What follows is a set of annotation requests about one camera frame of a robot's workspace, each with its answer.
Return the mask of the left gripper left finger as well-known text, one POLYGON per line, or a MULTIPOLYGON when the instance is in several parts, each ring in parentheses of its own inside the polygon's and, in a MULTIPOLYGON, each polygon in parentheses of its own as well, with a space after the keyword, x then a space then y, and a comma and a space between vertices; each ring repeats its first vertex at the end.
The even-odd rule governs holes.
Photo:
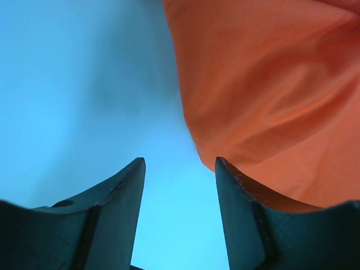
POLYGON ((53 206, 1 201, 2 269, 131 269, 146 164, 53 206))

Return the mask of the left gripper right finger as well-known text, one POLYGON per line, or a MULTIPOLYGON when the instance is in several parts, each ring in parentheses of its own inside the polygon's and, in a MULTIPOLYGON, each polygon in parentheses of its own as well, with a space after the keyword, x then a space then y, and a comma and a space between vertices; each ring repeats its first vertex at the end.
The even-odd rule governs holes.
POLYGON ((359 202, 320 208, 215 162, 230 269, 358 269, 359 202))

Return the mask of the orange t-shirt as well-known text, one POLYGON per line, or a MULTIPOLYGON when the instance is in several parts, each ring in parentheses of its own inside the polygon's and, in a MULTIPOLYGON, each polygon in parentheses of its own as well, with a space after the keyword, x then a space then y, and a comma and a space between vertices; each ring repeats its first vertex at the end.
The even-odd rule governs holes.
POLYGON ((164 1, 184 119, 210 170, 226 158, 292 199, 359 199, 359 2, 164 1))

